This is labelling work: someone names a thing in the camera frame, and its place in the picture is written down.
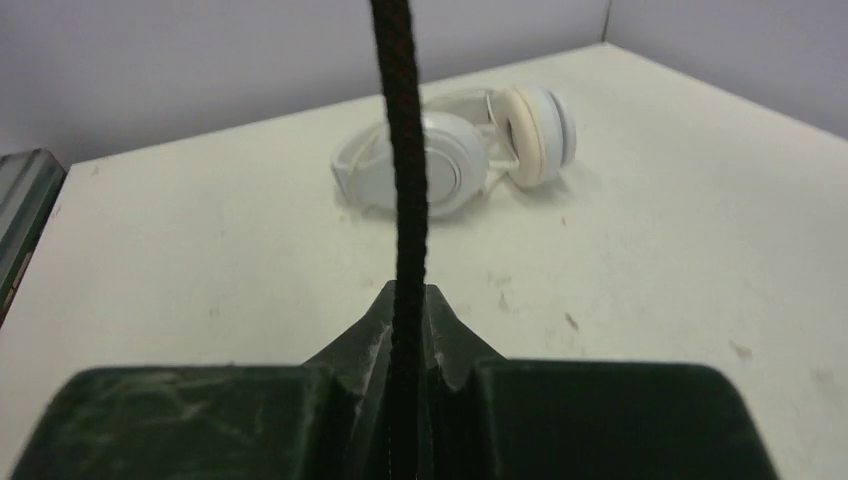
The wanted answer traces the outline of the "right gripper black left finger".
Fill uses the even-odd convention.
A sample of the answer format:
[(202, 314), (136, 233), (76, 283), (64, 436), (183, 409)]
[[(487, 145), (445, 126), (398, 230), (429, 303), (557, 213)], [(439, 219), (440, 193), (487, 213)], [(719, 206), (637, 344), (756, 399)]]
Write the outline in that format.
[(359, 320), (303, 363), (332, 378), (315, 447), (323, 479), (390, 477), (385, 385), (394, 295), (391, 280)]

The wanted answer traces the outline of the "white wired headphones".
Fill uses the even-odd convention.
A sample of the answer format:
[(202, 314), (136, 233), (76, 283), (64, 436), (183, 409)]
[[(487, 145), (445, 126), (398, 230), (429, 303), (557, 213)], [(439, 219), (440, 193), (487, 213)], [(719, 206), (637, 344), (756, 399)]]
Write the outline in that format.
[[(563, 96), (543, 87), (466, 89), (431, 98), (422, 115), (429, 212), (454, 214), (499, 172), (522, 189), (548, 185), (575, 158), (577, 122)], [(389, 127), (375, 123), (344, 144), (331, 164), (343, 198), (396, 209)]]

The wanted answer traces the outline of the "black and white headphones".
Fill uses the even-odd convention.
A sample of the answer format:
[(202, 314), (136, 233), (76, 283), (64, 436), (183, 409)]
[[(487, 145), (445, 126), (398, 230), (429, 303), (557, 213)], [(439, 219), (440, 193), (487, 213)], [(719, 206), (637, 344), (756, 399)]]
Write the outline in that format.
[(396, 278), (386, 385), (389, 474), (414, 479), (429, 208), (425, 138), (410, 4), (372, 0), (370, 5), (396, 189)]

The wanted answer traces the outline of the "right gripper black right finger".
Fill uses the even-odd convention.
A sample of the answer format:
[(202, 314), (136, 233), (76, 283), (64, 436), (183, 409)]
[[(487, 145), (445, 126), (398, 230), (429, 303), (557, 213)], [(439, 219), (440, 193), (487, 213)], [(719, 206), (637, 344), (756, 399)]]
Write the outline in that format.
[(425, 288), (423, 309), (423, 477), (485, 476), (479, 388), (474, 367), (501, 360), (457, 316), (441, 290)]

